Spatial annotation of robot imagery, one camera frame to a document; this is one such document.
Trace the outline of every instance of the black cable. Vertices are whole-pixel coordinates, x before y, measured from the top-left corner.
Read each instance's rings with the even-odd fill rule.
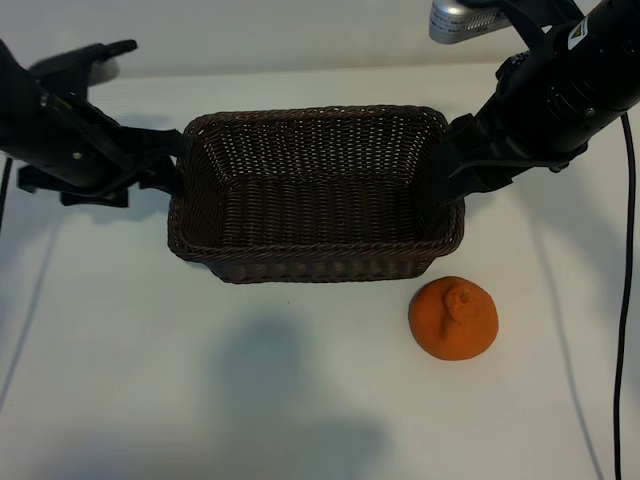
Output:
[[[631,277],[633,275],[633,228],[636,210],[636,154],[633,150],[633,137],[629,116],[622,116],[624,139],[627,143],[627,157],[629,160],[629,200],[627,204],[627,246],[624,270],[624,290],[622,293],[622,308],[620,310],[620,327],[618,330],[618,353],[616,359],[616,381],[613,390],[613,448],[616,470],[616,480],[622,479],[620,461],[620,389],[622,387],[622,367],[624,365],[624,344],[627,331],[627,314],[631,299]]]
[[[7,157],[4,162],[4,172],[2,173],[2,186],[0,186],[0,232],[2,231],[2,217],[4,217],[4,204],[7,200],[7,188],[9,187],[9,177],[11,176],[11,165],[13,159]]]

